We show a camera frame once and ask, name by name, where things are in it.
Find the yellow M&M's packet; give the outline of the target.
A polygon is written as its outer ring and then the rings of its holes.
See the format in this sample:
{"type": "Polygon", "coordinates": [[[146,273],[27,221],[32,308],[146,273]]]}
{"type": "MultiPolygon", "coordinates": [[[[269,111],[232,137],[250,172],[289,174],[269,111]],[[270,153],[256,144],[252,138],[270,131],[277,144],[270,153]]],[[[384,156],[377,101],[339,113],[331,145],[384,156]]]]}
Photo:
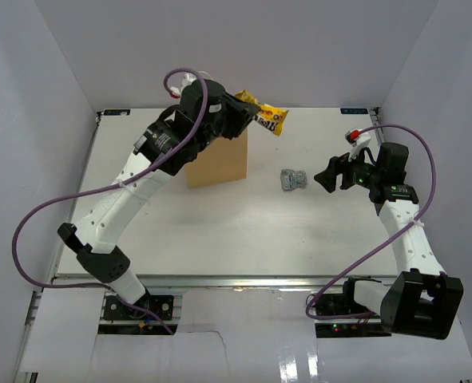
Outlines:
{"type": "Polygon", "coordinates": [[[284,121],[289,113],[288,109],[262,103],[246,89],[238,92],[235,97],[240,101],[258,106],[260,110],[254,116],[254,121],[272,132],[275,136],[281,135],[284,121]]]}

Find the silver foil snack packet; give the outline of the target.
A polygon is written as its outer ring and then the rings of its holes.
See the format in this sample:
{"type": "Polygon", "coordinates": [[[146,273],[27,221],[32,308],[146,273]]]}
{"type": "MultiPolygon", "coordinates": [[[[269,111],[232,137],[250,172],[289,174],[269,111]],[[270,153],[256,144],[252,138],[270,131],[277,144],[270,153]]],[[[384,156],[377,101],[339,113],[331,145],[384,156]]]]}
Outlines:
{"type": "Polygon", "coordinates": [[[280,171],[280,184],[284,192],[305,188],[307,186],[307,173],[301,170],[282,169],[280,171]]]}

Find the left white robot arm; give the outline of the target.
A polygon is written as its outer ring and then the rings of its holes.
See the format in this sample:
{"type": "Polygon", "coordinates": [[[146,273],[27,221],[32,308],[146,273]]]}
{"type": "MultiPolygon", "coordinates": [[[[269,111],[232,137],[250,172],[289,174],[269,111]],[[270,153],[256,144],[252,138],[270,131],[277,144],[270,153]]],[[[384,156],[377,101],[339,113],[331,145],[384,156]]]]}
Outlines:
{"type": "Polygon", "coordinates": [[[98,282],[109,286],[131,318],[149,308],[150,294],[131,270],[117,242],[152,195],[194,161],[218,138],[234,139],[260,111],[212,81],[195,80],[180,92],[179,102],[166,108],[134,145],[114,190],[76,223],[63,223],[58,235],[77,261],[98,282]]]}

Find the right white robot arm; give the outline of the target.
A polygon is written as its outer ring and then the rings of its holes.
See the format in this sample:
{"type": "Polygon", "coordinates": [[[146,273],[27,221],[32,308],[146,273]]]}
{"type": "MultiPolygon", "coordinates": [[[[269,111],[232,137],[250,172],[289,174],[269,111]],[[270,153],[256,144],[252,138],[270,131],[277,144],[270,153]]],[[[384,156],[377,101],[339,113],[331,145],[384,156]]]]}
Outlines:
{"type": "Polygon", "coordinates": [[[369,191],[376,214],[392,240],[398,276],[391,286],[372,277],[350,277],[343,284],[341,310],[350,318],[372,312],[389,334],[444,340],[448,337],[463,296],[459,278],[446,274],[434,256],[426,232],[417,219],[420,212],[415,189],[405,184],[409,156],[406,146],[385,143],[377,160],[365,160],[361,149],[352,158],[332,157],[314,179],[328,192],[355,185],[369,191]]]}

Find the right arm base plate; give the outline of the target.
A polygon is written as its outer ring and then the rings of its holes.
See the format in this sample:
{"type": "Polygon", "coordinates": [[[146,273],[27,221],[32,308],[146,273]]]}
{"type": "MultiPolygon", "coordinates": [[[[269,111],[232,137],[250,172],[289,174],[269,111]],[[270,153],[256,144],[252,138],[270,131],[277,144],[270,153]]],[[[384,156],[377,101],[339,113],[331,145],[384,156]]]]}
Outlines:
{"type": "Polygon", "coordinates": [[[324,294],[312,306],[316,316],[328,316],[326,321],[315,323],[318,339],[386,338],[378,315],[356,303],[347,305],[342,294],[324,294]]]}

